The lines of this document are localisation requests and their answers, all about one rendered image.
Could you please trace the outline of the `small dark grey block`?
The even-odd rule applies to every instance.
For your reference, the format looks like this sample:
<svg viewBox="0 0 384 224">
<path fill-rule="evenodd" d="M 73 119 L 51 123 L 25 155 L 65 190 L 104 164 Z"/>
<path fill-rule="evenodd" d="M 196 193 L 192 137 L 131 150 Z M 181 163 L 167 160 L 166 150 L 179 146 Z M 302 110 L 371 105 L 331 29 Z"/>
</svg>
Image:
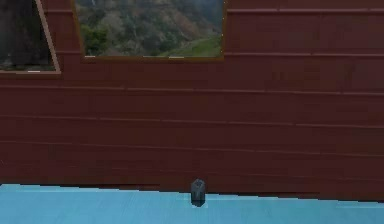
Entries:
<svg viewBox="0 0 384 224">
<path fill-rule="evenodd" d="M 206 185 L 201 179 L 196 179 L 191 183 L 191 204 L 201 207 L 205 203 Z"/>
</svg>

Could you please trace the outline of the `brown framed window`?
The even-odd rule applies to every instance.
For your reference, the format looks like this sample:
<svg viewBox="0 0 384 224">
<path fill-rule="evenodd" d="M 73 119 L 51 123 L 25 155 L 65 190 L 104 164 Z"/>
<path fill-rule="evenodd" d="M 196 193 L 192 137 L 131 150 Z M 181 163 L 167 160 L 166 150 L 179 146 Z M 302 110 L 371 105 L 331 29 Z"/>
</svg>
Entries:
<svg viewBox="0 0 384 224">
<path fill-rule="evenodd" d="M 0 0 L 0 74 L 60 74 L 41 0 Z"/>
<path fill-rule="evenodd" d="M 72 0 L 87 59 L 215 60 L 227 0 Z"/>
</svg>

